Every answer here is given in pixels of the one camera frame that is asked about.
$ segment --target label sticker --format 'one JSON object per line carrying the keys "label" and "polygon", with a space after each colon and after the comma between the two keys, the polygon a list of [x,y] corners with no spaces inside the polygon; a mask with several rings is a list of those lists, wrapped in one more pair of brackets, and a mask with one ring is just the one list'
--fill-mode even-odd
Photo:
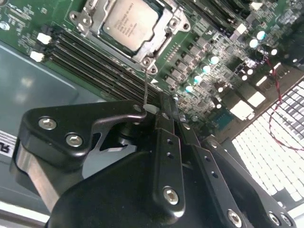
{"label": "label sticker", "polygon": [[0,131],[0,154],[8,157],[13,156],[17,137],[6,132]]}

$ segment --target metal panel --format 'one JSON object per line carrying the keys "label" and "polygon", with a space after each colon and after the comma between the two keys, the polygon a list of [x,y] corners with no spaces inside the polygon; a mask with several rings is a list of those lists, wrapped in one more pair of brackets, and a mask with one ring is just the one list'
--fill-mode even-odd
{"label": "metal panel", "polygon": [[[17,136],[22,115],[32,108],[99,101],[103,99],[0,42],[0,130]],[[15,183],[9,164],[10,157],[0,155],[0,200],[48,214],[40,197]]]}

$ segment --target screw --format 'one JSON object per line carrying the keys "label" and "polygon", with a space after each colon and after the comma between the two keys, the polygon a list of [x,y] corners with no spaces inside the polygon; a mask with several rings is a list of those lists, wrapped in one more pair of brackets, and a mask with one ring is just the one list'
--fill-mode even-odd
{"label": "screw", "polygon": [[235,225],[237,228],[242,227],[242,220],[233,210],[228,210],[227,212],[229,220]]}
{"label": "screw", "polygon": [[184,127],[187,129],[187,130],[190,130],[190,126],[186,123],[183,123],[182,125],[184,125]]}
{"label": "screw", "polygon": [[138,111],[138,112],[142,112],[142,109],[140,108],[140,106],[138,106],[138,105],[133,105],[133,108],[136,110],[136,111]]}
{"label": "screw", "polygon": [[169,26],[170,26],[171,29],[176,28],[177,24],[178,24],[178,21],[177,21],[175,18],[173,18],[173,19],[169,22]]}
{"label": "screw", "polygon": [[76,18],[77,18],[77,16],[74,13],[70,14],[70,17],[72,20],[76,20]]}
{"label": "screw", "polygon": [[291,227],[293,225],[292,222],[289,220],[289,218],[286,215],[281,214],[281,217],[288,226]]}
{"label": "screw", "polygon": [[179,197],[176,191],[171,188],[165,188],[163,190],[163,196],[172,205],[176,205],[179,202]]}
{"label": "screw", "polygon": [[79,147],[82,145],[82,138],[76,134],[70,134],[66,137],[66,142],[69,146]]}
{"label": "screw", "polygon": [[38,122],[39,127],[45,129],[45,130],[53,130],[57,127],[57,123],[55,120],[52,120],[50,118],[42,118]]}
{"label": "screw", "polygon": [[6,23],[5,21],[0,22],[0,29],[8,31],[10,29],[10,25]]}
{"label": "screw", "polygon": [[162,116],[163,116],[165,119],[169,120],[169,116],[168,116],[166,113],[162,113]]}
{"label": "screw", "polygon": [[271,221],[272,221],[273,223],[275,223],[277,226],[280,225],[280,221],[279,221],[279,219],[274,215],[274,213],[269,212],[269,217],[270,217]]}
{"label": "screw", "polygon": [[150,59],[149,58],[144,58],[142,63],[145,65],[145,66],[148,66],[150,64]]}

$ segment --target capacitor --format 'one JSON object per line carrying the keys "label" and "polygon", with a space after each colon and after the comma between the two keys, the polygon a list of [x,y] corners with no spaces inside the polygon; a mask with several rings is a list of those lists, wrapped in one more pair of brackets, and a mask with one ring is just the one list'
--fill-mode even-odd
{"label": "capacitor", "polygon": [[10,29],[10,25],[5,21],[0,21],[0,29],[8,31]]}
{"label": "capacitor", "polygon": [[258,46],[258,40],[257,39],[250,39],[249,40],[249,42],[248,42],[248,44],[249,44],[249,47],[251,47],[251,48],[256,48],[257,46]]}
{"label": "capacitor", "polygon": [[199,120],[199,117],[197,115],[194,115],[194,116],[191,117],[191,120],[193,122],[197,122]]}
{"label": "capacitor", "polygon": [[258,39],[258,40],[263,40],[266,36],[266,33],[265,31],[257,31],[255,33],[255,37]]}
{"label": "capacitor", "polygon": [[248,79],[247,75],[240,75],[239,76],[243,81],[246,81]]}
{"label": "capacitor", "polygon": [[241,72],[243,72],[245,75],[252,75],[253,74],[253,69],[251,69],[250,67],[248,66],[245,66]]}
{"label": "capacitor", "polygon": [[217,63],[219,63],[219,57],[217,57],[215,55],[210,55],[208,57],[208,60],[212,65],[216,65]]}
{"label": "capacitor", "polygon": [[178,102],[179,101],[179,96],[177,94],[173,94],[172,95],[172,98],[175,102]]}
{"label": "capacitor", "polygon": [[194,83],[200,83],[203,80],[203,78],[201,75],[195,74],[193,76],[193,80],[194,80]]}
{"label": "capacitor", "polygon": [[219,100],[216,97],[212,96],[211,100],[217,109],[220,109],[222,107],[222,104],[219,102]]}
{"label": "capacitor", "polygon": [[214,85],[214,87],[216,88],[216,90],[217,90],[219,93],[223,92],[224,86],[225,86],[224,83],[216,82],[216,83],[214,83],[213,85]]}
{"label": "capacitor", "polygon": [[209,74],[211,72],[211,67],[205,63],[201,64],[200,68],[205,74]]}
{"label": "capacitor", "polygon": [[271,47],[269,45],[266,45],[266,44],[260,45],[257,50],[262,54],[272,55],[272,56],[275,56],[278,52],[276,48],[273,48],[273,47]]}
{"label": "capacitor", "polygon": [[191,93],[193,91],[193,87],[189,83],[185,84],[184,88],[187,93]]}
{"label": "capacitor", "polygon": [[180,114],[180,121],[186,122],[186,116],[184,114]]}

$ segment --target mounting hole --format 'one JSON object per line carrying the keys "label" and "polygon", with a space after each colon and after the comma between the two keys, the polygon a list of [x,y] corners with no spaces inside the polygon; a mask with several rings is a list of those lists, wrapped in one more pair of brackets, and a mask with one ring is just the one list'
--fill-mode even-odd
{"label": "mounting hole", "polygon": [[189,29],[189,24],[184,24],[183,28],[184,29]]}
{"label": "mounting hole", "polygon": [[167,153],[167,157],[168,157],[168,158],[171,158],[171,159],[174,158],[174,156],[173,156],[170,152]]}
{"label": "mounting hole", "polygon": [[145,66],[148,66],[150,64],[150,59],[149,58],[145,58],[142,62]]}
{"label": "mounting hole", "polygon": [[71,19],[72,19],[72,20],[76,20],[76,19],[77,19],[76,14],[72,13],[72,14],[71,14]]}
{"label": "mounting hole", "polygon": [[168,143],[169,145],[173,145],[173,142],[172,142],[170,139],[167,139],[167,143]]}
{"label": "mounting hole", "polygon": [[206,161],[211,162],[211,159],[207,156],[204,157]]}
{"label": "mounting hole", "polygon": [[211,174],[214,178],[219,178],[219,176],[215,172],[212,171]]}

